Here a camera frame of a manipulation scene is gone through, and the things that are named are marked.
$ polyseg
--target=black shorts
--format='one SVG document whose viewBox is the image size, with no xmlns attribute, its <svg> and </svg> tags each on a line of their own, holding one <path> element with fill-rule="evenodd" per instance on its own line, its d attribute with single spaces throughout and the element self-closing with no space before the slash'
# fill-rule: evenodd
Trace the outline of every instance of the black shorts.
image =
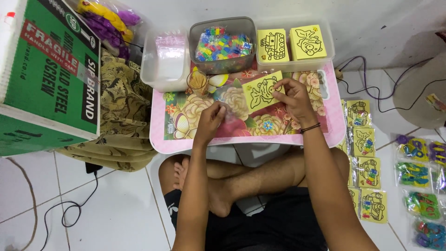
<svg viewBox="0 0 446 251">
<path fill-rule="evenodd" d="M 180 197 L 180 190 L 164 196 L 175 229 Z M 291 187 L 275 195 L 262 212 L 251 217 L 246 216 L 235 203 L 225 218 L 209 212 L 206 251 L 236 251 L 261 244 L 289 251 L 327 250 L 308 188 Z"/>
</svg>

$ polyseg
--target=black wrist bracelet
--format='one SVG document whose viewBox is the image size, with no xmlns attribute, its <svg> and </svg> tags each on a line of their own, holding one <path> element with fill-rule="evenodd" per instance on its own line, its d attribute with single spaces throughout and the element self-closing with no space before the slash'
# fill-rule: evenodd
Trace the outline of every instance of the black wrist bracelet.
<svg viewBox="0 0 446 251">
<path fill-rule="evenodd" d="M 317 123 L 317 124 L 314 125 L 314 126 L 310 126 L 310 127 L 308 127 L 308 128 L 301 129 L 301 134 L 303 134 L 304 132 L 306 132 L 306 131 L 308 131 L 308 130 L 311 130 L 311 129 L 314 129 L 314 128 L 316 128 L 316 127 L 320 127 L 320 126 L 321 126 L 321 123 Z"/>
</svg>

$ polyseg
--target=white wall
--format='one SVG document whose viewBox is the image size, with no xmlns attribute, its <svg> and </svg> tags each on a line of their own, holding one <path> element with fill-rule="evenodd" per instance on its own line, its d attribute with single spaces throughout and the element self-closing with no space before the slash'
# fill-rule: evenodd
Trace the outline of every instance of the white wall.
<svg viewBox="0 0 446 251">
<path fill-rule="evenodd" d="M 254 21 L 311 13 L 326 17 L 334 37 L 334 64 L 363 55 L 368 68 L 401 67 L 446 50 L 434 31 L 446 29 L 445 0 L 120 0 L 155 26 L 223 17 Z"/>
</svg>

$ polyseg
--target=tank drawing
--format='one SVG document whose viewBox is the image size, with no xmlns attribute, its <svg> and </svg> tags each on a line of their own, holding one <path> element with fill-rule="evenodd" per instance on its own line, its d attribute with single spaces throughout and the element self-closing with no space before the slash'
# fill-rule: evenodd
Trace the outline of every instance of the tank drawing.
<svg viewBox="0 0 446 251">
<path fill-rule="evenodd" d="M 285 57 L 285 36 L 279 32 L 275 34 L 270 32 L 269 35 L 260 41 L 260 46 L 265 47 L 268 60 L 271 60 L 273 56 L 276 60 Z"/>
</svg>

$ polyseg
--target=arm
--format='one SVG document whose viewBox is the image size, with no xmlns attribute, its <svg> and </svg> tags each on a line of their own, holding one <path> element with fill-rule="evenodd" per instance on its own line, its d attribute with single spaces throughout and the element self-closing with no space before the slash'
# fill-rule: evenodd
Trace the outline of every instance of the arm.
<svg viewBox="0 0 446 251">
<path fill-rule="evenodd" d="M 274 92 L 274 96 L 287 104 L 291 117 L 298 120 L 302 128 L 316 125 L 318 120 L 305 85 L 284 79 L 275 88 L 281 85 L 288 89 L 287 94 Z M 304 132 L 303 139 L 305 174 L 311 204 L 330 251 L 378 251 L 356 216 L 346 182 L 321 128 Z"/>
<path fill-rule="evenodd" d="M 209 215 L 206 147 L 214 138 L 225 111 L 224 106 L 215 102 L 201 114 L 178 207 L 173 251 L 204 251 Z"/>
</svg>

